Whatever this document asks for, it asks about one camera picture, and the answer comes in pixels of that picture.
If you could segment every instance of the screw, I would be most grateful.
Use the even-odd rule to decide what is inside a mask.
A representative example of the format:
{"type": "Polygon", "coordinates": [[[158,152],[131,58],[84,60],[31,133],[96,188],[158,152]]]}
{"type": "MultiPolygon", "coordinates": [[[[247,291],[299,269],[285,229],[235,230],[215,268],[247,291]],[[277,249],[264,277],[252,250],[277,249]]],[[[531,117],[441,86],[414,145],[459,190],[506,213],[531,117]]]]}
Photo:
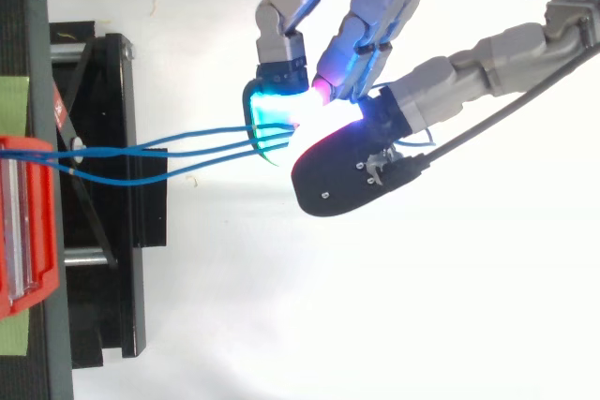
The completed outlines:
{"type": "Polygon", "coordinates": [[[133,47],[132,44],[127,44],[123,48],[123,56],[125,56],[125,59],[128,61],[135,60],[135,47],[133,47]]]}
{"type": "MultiPolygon", "coordinates": [[[[85,147],[85,145],[83,144],[82,139],[79,136],[76,136],[75,138],[73,138],[71,140],[71,150],[72,151],[78,151],[78,150],[83,150],[86,149],[87,147],[85,147]]],[[[77,164],[82,164],[83,162],[83,156],[75,156],[73,158],[73,160],[77,163],[77,164]]]]}

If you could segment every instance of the robotic hand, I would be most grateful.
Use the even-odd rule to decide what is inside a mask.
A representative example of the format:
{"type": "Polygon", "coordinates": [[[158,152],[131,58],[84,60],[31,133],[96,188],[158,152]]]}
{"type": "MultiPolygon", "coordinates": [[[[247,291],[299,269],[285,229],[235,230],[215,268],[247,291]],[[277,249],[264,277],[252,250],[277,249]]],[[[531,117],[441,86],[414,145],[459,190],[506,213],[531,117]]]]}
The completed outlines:
{"type": "MultiPolygon", "coordinates": [[[[260,64],[245,92],[290,96],[309,89],[302,34],[295,27],[320,0],[262,0],[256,19],[260,64]]],[[[311,215],[339,215],[417,178],[434,159],[481,133],[600,52],[600,0],[551,0],[546,24],[525,23],[471,50],[433,58],[369,97],[392,51],[391,41],[420,0],[352,0],[351,11],[317,65],[312,86],[324,101],[357,103],[363,119],[308,149],[292,181],[311,215]],[[446,121],[464,102],[527,92],[431,154],[402,157],[394,142],[446,121]]]]}

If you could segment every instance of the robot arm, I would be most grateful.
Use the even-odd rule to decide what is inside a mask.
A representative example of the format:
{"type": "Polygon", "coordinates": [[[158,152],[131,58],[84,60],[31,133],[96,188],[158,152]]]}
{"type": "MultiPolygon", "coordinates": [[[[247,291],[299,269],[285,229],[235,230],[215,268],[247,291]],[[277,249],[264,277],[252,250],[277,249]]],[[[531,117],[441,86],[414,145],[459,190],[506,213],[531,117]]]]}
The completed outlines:
{"type": "Polygon", "coordinates": [[[434,151],[435,157],[404,158],[394,150],[396,140],[454,117],[464,102],[481,96],[539,94],[557,69],[565,71],[565,65],[586,60],[590,49],[600,50],[600,0],[551,0],[545,25],[522,24],[469,51],[433,58],[369,97],[390,41],[418,1],[352,0],[351,13],[323,55],[315,85],[330,98],[356,101],[363,119],[296,161],[292,181],[307,213],[343,214],[409,183],[447,149],[434,151]]]}

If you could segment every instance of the cyan light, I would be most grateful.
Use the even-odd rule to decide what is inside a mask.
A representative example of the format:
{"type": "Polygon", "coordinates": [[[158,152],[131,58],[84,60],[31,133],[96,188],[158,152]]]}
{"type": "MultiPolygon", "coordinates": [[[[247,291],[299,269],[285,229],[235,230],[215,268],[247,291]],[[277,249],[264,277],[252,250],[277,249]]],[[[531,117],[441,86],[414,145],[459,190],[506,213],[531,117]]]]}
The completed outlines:
{"type": "MultiPolygon", "coordinates": [[[[255,93],[250,98],[250,114],[253,125],[273,123],[291,124],[296,131],[290,141],[290,147],[277,152],[268,152],[265,157],[278,166],[290,167],[295,160],[312,145],[338,131],[347,124],[361,120],[362,112],[358,105],[347,100],[335,100],[323,105],[323,97],[311,88],[305,93],[294,96],[272,96],[255,93]]],[[[277,129],[259,129],[257,138],[280,133],[277,129]]],[[[262,141],[260,149],[287,141],[279,139],[262,141]]]]}

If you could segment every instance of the white background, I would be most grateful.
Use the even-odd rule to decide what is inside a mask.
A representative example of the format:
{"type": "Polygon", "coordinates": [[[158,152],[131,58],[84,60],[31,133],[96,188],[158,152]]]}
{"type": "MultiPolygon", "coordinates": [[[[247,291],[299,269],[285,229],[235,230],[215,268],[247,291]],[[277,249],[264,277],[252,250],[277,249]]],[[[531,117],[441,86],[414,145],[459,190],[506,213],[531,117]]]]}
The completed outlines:
{"type": "MultiPolygon", "coordinates": [[[[50,15],[135,43],[147,141],[242,124],[259,1],[51,0],[50,15]]],[[[311,70],[349,1],[301,27],[311,70]]],[[[541,22],[545,2],[423,0],[383,79],[541,22]]],[[[172,180],[169,245],[144,256],[148,348],[76,371],[76,398],[599,398],[599,70],[343,217],[304,215],[258,157],[172,180]]],[[[468,105],[436,140],[508,100],[468,105]]]]}

